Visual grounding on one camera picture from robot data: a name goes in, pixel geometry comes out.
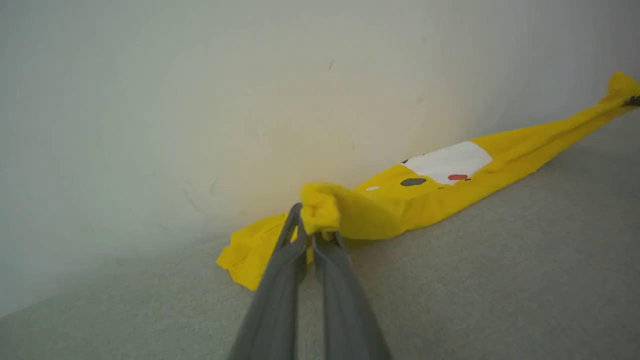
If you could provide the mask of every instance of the white wall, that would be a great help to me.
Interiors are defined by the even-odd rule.
[[[0,316],[640,78],[637,1],[0,3]]]

